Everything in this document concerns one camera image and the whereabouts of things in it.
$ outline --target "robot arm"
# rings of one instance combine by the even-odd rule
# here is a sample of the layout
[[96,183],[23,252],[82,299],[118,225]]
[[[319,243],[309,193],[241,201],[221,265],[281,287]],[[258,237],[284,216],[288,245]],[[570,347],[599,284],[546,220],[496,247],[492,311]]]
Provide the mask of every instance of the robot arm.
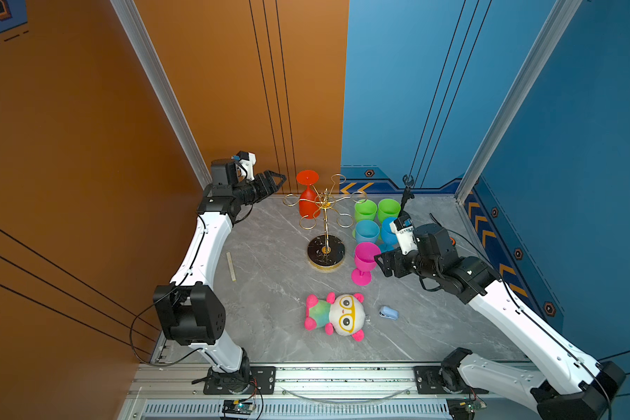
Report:
[[[286,177],[272,171],[254,174],[254,154],[238,152],[233,159],[212,161],[212,184],[203,192],[196,230],[179,269],[168,286],[157,286],[154,307],[168,340],[202,350],[212,366],[210,375],[249,383],[249,359],[224,330],[226,311],[213,291],[222,245],[242,205],[254,205],[277,192]],[[244,179],[238,179],[238,168]]]
[[[605,413],[625,380],[618,366],[599,364],[576,348],[526,308],[481,259],[459,257],[442,226],[413,228],[410,216],[403,214],[391,227],[400,248],[376,256],[386,277],[415,273],[425,290],[454,294],[492,321],[539,369],[509,367],[458,348],[441,364],[445,388],[486,389],[529,407],[544,420],[597,420]],[[427,289],[425,278],[436,280],[439,287]]]

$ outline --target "black round base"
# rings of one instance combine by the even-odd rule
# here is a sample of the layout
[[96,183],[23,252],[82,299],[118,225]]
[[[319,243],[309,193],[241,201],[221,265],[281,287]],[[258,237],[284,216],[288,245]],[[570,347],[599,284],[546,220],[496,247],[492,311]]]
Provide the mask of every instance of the black round base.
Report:
[[345,245],[343,241],[334,235],[329,235],[329,250],[324,246],[324,235],[315,237],[308,244],[308,258],[315,268],[329,271],[337,268],[343,263],[345,257]]

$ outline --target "orange wall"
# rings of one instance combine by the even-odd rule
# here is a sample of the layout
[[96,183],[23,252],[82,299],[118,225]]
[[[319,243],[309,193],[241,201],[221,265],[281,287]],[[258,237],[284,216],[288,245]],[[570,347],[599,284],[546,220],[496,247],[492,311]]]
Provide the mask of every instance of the orange wall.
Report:
[[245,150],[257,154],[257,171],[289,175],[284,192],[303,191],[295,174],[304,169],[331,186],[341,168],[348,1],[136,4],[206,163]]
[[[27,12],[0,43],[0,228],[128,310],[0,232],[32,273],[0,258],[0,419],[113,420],[137,365],[121,323],[175,272],[201,189],[109,1]],[[159,330],[137,331],[148,357]]]

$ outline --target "pink wine glass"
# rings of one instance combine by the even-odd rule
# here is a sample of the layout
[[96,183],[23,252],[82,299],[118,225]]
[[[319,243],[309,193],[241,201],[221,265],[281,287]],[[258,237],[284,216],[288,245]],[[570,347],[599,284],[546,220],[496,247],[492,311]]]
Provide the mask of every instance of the pink wine glass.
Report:
[[374,256],[380,254],[378,245],[372,242],[362,242],[355,248],[355,265],[351,275],[353,283],[366,286],[371,283],[371,270],[376,266]]

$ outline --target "gray marble table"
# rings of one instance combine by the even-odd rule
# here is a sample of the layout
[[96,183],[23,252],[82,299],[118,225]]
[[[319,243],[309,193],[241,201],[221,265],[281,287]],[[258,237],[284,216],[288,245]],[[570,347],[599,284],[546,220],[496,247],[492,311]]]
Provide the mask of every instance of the gray marble table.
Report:
[[[378,202],[384,197],[370,198]],[[340,211],[353,214],[352,200],[342,203]],[[448,229],[475,241],[452,196],[417,196],[406,210],[415,226],[431,223],[431,212]],[[321,217],[311,231],[301,229],[299,219],[296,207],[285,206],[281,197],[269,197],[233,228],[219,259],[214,290],[226,307],[226,330],[248,351],[252,362],[439,361],[456,347],[469,348],[489,359],[526,359],[491,322],[454,296],[422,290],[416,275],[385,278],[376,268],[370,285],[356,286],[350,278],[356,245],[352,228],[330,223],[330,232],[346,246],[346,256],[336,271],[318,271],[307,260],[306,245],[322,233]],[[475,255],[469,244],[454,238],[461,256]],[[226,252],[231,252],[237,281],[231,281]],[[427,287],[436,285],[426,282]],[[315,294],[324,299],[329,292],[364,295],[368,315],[364,340],[303,328],[306,297]],[[378,315],[384,305],[399,311],[398,321]],[[168,341],[161,362],[174,361],[188,350]],[[198,355],[187,359],[202,361]]]

